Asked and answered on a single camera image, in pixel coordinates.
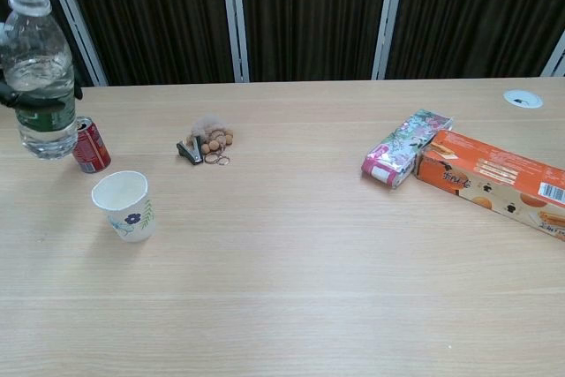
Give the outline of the black grey left robot hand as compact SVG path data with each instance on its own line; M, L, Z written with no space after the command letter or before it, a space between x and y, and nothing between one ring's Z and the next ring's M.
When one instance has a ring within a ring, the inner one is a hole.
M1 82L1 104L11 109L57 112L65 107L64 97L68 94L78 100L83 99L82 87L74 79L56 79L46 86L33 87L31 90L16 89Z

